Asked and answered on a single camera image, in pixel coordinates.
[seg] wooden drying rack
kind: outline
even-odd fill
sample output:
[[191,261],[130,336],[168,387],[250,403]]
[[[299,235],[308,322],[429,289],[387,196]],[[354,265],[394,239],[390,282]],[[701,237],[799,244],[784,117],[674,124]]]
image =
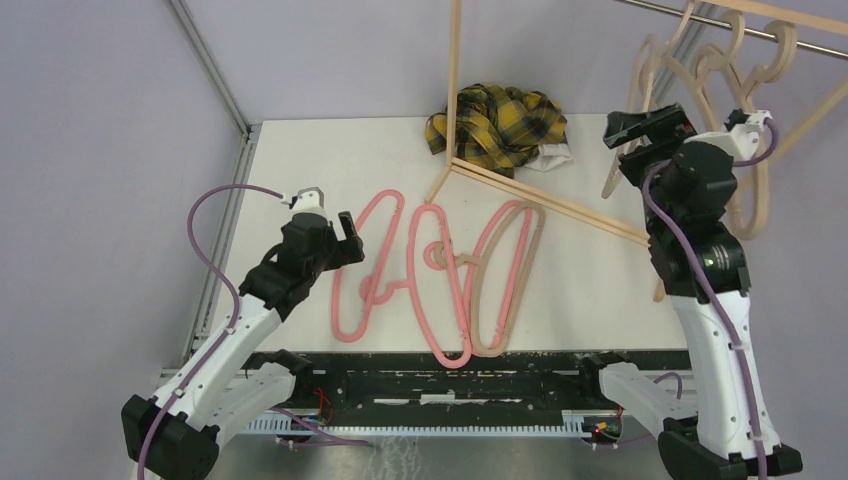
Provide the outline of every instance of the wooden drying rack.
[[[672,14],[680,16],[680,23],[677,30],[668,41],[661,44],[657,36],[651,34],[646,37],[642,47],[639,49],[633,65],[627,111],[645,112],[657,108],[658,105],[653,96],[654,79],[659,67],[665,65],[673,75],[683,81],[687,92],[691,95],[704,121],[704,125],[710,130],[720,130],[722,119],[716,111],[716,107],[710,102],[706,90],[707,79],[711,74],[716,72],[721,73],[733,96],[734,102],[739,108],[746,111],[755,110],[753,95],[756,90],[763,84],[777,82],[791,69],[795,53],[799,46],[818,53],[822,53],[823,51],[834,52],[832,49],[811,46],[810,44],[800,42],[795,25],[848,36],[848,23],[840,20],[819,17],[753,0],[704,0],[703,3],[728,8],[715,24],[721,24],[721,26],[731,30],[732,38],[727,48],[722,48],[715,44],[702,45],[695,53],[691,68],[687,70],[680,61],[672,56],[672,52],[690,20],[700,22],[706,20],[692,15],[695,6],[699,3],[698,1],[688,0],[684,9],[681,11],[674,11],[666,7],[661,8],[656,4],[645,1],[617,1],[663,11],[664,13],[673,12]],[[772,21],[765,27],[764,32],[746,29],[744,13],[766,16],[771,18]],[[542,189],[498,175],[454,157],[454,152],[456,151],[456,102],[458,93],[461,18],[462,0],[452,0],[445,168],[439,174],[425,201],[428,203],[432,202],[442,188],[442,185],[444,185],[445,180],[454,172],[518,197],[536,202],[640,245],[647,246],[648,236],[641,226],[635,227],[628,225],[590,208],[559,198]],[[760,37],[773,39],[777,43],[777,52],[771,64],[757,65],[748,75],[743,75],[736,64],[736,54],[746,34],[757,34]],[[843,52],[836,53],[838,55],[831,53],[831,56],[838,56],[840,58],[848,57]],[[848,76],[843,78],[833,90],[822,97],[819,103],[798,124],[782,135],[777,150],[775,150],[767,161],[753,167],[751,169],[753,173],[740,180],[736,194],[727,205],[728,228],[734,235],[743,240],[751,240],[762,231],[768,221],[769,215],[769,167],[798,143],[798,140],[824,118],[833,107],[839,104],[846,95],[848,95]],[[766,143],[765,141],[760,142],[761,150],[765,148]],[[609,176],[601,192],[603,198],[609,197],[621,180],[621,172],[618,169],[618,156],[632,151],[637,145],[638,140],[622,145],[616,151],[615,160],[613,160]],[[753,188],[753,211],[750,220],[746,222],[742,214],[740,195],[751,188]],[[660,301],[663,296],[664,290],[662,283],[658,283],[654,300]]]

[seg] metal rod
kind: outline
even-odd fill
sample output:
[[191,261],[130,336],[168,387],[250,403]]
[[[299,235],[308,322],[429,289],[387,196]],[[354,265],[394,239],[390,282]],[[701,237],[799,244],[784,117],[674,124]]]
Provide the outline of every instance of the metal rod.
[[224,81],[221,71],[212,59],[212,54],[209,52],[209,48],[206,46],[206,43],[204,43],[203,38],[200,36],[200,32],[198,32],[197,26],[194,24],[193,17],[191,16],[191,12],[189,12],[185,1],[164,0],[164,2],[169,6],[171,14],[174,16],[174,19],[177,21],[177,25],[180,26],[183,34],[186,36],[194,55],[197,57],[197,61],[200,62],[200,66],[206,73],[207,78],[209,78],[209,82],[215,89],[218,98],[221,100],[221,103],[224,104],[224,108],[227,109],[227,115],[229,115],[233,125],[235,125],[242,136],[246,137],[250,133],[250,123],[248,123],[247,118],[239,108],[238,103],[233,96],[233,92],[230,90],[227,82]]
[[[633,5],[639,8],[644,8],[647,10],[652,10],[654,12],[664,13],[666,15],[671,15],[673,17],[682,17],[683,12],[677,10],[676,8],[666,7],[664,5],[657,5],[653,2],[646,2],[644,0],[615,0],[619,3],[626,3],[628,5]],[[723,28],[725,30],[732,30],[731,26],[727,22],[722,22],[721,20],[714,20],[712,18],[702,17],[700,15],[692,15],[691,20],[699,23],[703,23],[705,25],[710,25],[713,27]],[[750,35],[752,37],[762,38],[764,40],[769,40],[772,42],[777,42],[777,39],[774,35],[770,33],[763,32],[761,30],[757,30],[754,28],[745,28],[745,35]],[[838,58],[840,60],[848,60],[848,53],[843,52],[842,50],[837,50],[835,48],[824,47],[821,45],[816,45],[814,43],[807,42],[798,42],[798,48],[802,50],[809,50],[811,52],[815,52],[821,55],[826,55],[828,57]]]
[[[712,18],[715,16],[715,12],[717,10],[717,5],[713,5],[712,3],[701,3],[695,7],[692,14]],[[681,64],[685,65],[688,63],[689,58],[691,58],[698,49],[698,44],[701,43],[701,37],[704,36],[704,32],[708,28],[709,26],[704,25],[703,23],[688,22],[686,27],[683,29],[683,33],[680,35],[680,40],[671,52],[671,56],[676,58]],[[660,65],[660,69],[657,71],[657,80],[654,83],[653,94],[658,104],[663,104],[665,97],[669,94],[669,92],[671,92],[671,89],[674,88],[674,84],[678,80],[677,75],[668,68],[668,65],[665,63]]]
[[[239,158],[236,161],[235,169],[230,183],[246,183],[250,174],[250,167],[253,163],[253,154],[256,153],[256,144],[259,141],[260,125],[252,125],[250,135],[242,142]],[[221,222],[218,225],[218,235],[215,237],[215,243],[212,247],[211,260],[212,263],[220,269],[226,266],[226,259],[230,253],[230,246],[233,243],[233,234],[235,233],[235,223],[238,218],[239,209],[241,209],[242,197],[244,191],[231,190],[227,195],[227,202],[224,205],[224,213],[221,216]],[[217,304],[220,294],[221,285],[218,277],[212,270],[206,269],[206,277],[203,281],[203,289],[200,293],[200,300],[194,308],[194,320],[191,324],[191,330],[186,335],[185,343],[183,344],[182,357],[180,357],[180,366],[188,362],[189,357],[194,351],[195,338],[206,339],[209,336],[211,326],[210,314],[212,309]]]

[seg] hanging rod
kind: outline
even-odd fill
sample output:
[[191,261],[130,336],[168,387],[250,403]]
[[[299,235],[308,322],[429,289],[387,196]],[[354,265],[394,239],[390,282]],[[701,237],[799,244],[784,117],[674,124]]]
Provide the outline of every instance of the hanging rod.
[[[628,5],[633,5],[639,8],[644,8],[646,10],[652,10],[654,12],[664,13],[666,15],[671,15],[673,17],[682,17],[683,12],[677,10],[676,8],[666,7],[665,5],[658,5],[653,2],[646,2],[644,0],[615,0],[619,3],[625,3]],[[713,27],[723,28],[725,30],[732,30],[732,27],[727,22],[722,22],[721,20],[714,20],[712,18],[702,17],[700,15],[691,15],[689,17],[691,20],[699,23],[703,23],[705,25],[710,25]],[[752,37],[762,38],[765,40],[769,40],[777,43],[777,38],[770,33],[763,32],[761,30],[757,30],[754,28],[745,28],[745,35],[750,35]],[[838,58],[840,60],[848,60],[848,53],[843,52],[842,50],[837,50],[835,48],[824,47],[821,45],[816,45],[815,43],[807,43],[807,42],[798,42],[798,48],[802,50],[809,50],[811,52],[818,53],[820,55],[826,55],[828,57]]]

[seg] metal frame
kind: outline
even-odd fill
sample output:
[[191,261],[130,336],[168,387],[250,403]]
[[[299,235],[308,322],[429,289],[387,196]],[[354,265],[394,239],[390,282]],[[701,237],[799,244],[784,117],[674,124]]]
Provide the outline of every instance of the metal frame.
[[[239,158],[236,161],[236,166],[233,170],[233,175],[230,183],[244,183],[250,173],[250,167],[253,164],[253,156],[256,153],[256,144],[259,141],[260,125],[250,127],[250,134],[246,140],[242,142]],[[221,222],[218,226],[218,234],[215,237],[215,242],[212,245],[212,253],[209,259],[219,268],[223,269],[227,264],[227,257],[230,254],[230,243],[235,234],[235,225],[238,221],[239,211],[241,210],[241,202],[244,198],[243,190],[230,190],[227,192],[227,202],[224,206],[224,213],[221,216]],[[203,280],[203,287],[199,293],[197,304],[194,307],[192,315],[192,324],[186,334],[183,343],[183,349],[180,356],[180,365],[188,361],[192,351],[196,348],[195,341],[201,332],[209,329],[209,315],[212,312],[212,307],[218,301],[220,294],[220,280],[215,277],[211,270],[206,271],[206,276]]]
[[239,108],[238,103],[233,96],[233,92],[230,91],[230,87],[224,80],[223,75],[221,75],[218,66],[215,64],[215,60],[212,58],[212,53],[203,41],[203,37],[200,36],[200,32],[194,24],[194,18],[188,9],[188,5],[185,4],[184,0],[164,1],[171,10],[171,14],[174,16],[174,20],[177,22],[177,25],[180,26],[183,34],[186,36],[186,40],[188,40],[191,50],[194,52],[194,55],[197,57],[197,61],[200,62],[200,66],[209,78],[209,82],[218,94],[218,98],[221,100],[221,103],[224,104],[224,108],[227,110],[227,115],[229,115],[233,125],[235,125],[236,129],[241,132],[242,136],[247,136],[250,134],[250,123],[248,123],[247,118]]

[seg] white cloth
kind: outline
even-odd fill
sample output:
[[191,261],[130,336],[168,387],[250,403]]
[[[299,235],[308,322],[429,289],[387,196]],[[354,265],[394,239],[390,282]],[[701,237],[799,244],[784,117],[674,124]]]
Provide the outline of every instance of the white cloth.
[[531,158],[524,166],[531,170],[547,172],[572,160],[574,158],[571,156],[571,150],[569,150],[567,144],[552,143],[539,145],[539,155]]

